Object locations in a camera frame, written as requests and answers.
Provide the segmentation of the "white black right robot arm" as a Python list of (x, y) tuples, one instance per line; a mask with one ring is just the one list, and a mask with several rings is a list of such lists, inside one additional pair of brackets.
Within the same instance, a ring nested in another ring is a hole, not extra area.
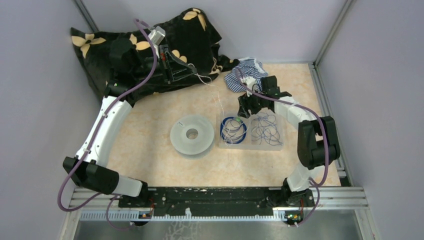
[(297, 156), (299, 164), (284, 180), (286, 189), (281, 199), (287, 206), (301, 200), (301, 192), (310, 185), (320, 187), (327, 179), (329, 165), (341, 155), (335, 120), (320, 117), (312, 109), (301, 105), (287, 91), (281, 91), (275, 76), (261, 79), (261, 88), (255, 90), (256, 81), (236, 77), (245, 93), (238, 98), (238, 116), (249, 118), (268, 109), (285, 118), (297, 130)]

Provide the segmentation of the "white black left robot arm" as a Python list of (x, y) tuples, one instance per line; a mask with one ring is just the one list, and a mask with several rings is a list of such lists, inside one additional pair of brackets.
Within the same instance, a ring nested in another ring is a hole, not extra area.
[(66, 157), (66, 182), (102, 194), (130, 196), (138, 207), (149, 203), (146, 183), (107, 167), (113, 143), (134, 104), (153, 92), (196, 73), (168, 40), (137, 37), (87, 39), (78, 57), (86, 71), (97, 75), (101, 108), (80, 149)]

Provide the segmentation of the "clear plastic tray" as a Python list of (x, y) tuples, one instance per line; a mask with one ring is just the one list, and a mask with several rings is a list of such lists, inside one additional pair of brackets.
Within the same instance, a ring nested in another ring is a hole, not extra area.
[(220, 148), (281, 151), (285, 144), (285, 122), (270, 110), (249, 118), (230, 112), (216, 117), (216, 140)]

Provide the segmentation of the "blue white striped cloth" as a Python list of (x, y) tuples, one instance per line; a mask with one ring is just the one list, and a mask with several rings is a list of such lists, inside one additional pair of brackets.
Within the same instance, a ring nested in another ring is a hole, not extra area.
[(224, 77), (224, 82), (228, 89), (234, 93), (241, 93), (245, 91), (245, 89), (237, 78), (237, 76), (240, 76), (237, 69), (241, 71), (240, 78), (255, 79), (254, 90), (262, 91), (261, 79), (269, 76), (269, 73), (263, 68), (262, 62), (258, 61), (256, 58), (240, 58), (239, 64)]

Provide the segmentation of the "black blanket with beige flowers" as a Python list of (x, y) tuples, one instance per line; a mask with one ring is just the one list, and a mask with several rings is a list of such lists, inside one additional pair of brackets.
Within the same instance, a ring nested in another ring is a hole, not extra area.
[[(186, 63), (197, 69), (197, 74), (168, 86), (153, 86), (153, 92), (143, 98), (155, 93), (173, 92), (198, 85), (201, 83), (199, 76), (203, 76), (204, 81), (214, 80), (220, 73), (230, 71), (238, 64), (236, 59), (230, 59), (226, 55), (220, 54), (221, 35), (209, 22), (206, 14), (199, 8), (192, 7), (184, 10), (176, 17), (166, 22), (158, 23), (157, 26), (165, 30), (166, 35), (164, 40), (170, 42), (171, 47), (176, 50), (177, 56), (185, 57)], [(97, 75), (90, 75), (83, 66), (83, 63), (78, 57), (80, 46), (86, 40), (95, 38), (104, 38), (111, 41), (120, 37), (135, 36), (139, 41), (145, 41), (148, 39), (150, 32), (150, 29), (146, 29), (144, 31), (136, 30), (133, 32), (98, 31), (95, 33), (85, 33), (76, 28), (70, 29), (70, 37), (76, 57), (87, 75), (89, 86), (99, 98), (102, 97), (98, 89), (98, 77)]]

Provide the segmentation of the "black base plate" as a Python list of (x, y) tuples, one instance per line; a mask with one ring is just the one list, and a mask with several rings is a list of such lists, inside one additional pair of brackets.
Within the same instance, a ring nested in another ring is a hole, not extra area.
[(120, 208), (148, 208), (155, 216), (270, 216), (274, 208), (313, 207), (310, 189), (291, 193), (285, 187), (150, 187), (140, 196), (122, 196)]

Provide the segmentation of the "aluminium rail frame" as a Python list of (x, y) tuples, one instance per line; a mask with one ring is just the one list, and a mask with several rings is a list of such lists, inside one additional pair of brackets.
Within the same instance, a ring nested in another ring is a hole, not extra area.
[(309, 187), (289, 193), (282, 187), (151, 187), (140, 197), (74, 190), (60, 239), (71, 240), (79, 221), (153, 222), (278, 222), (304, 223), (319, 211), (353, 211), (364, 240), (379, 239), (365, 191), (361, 187)]

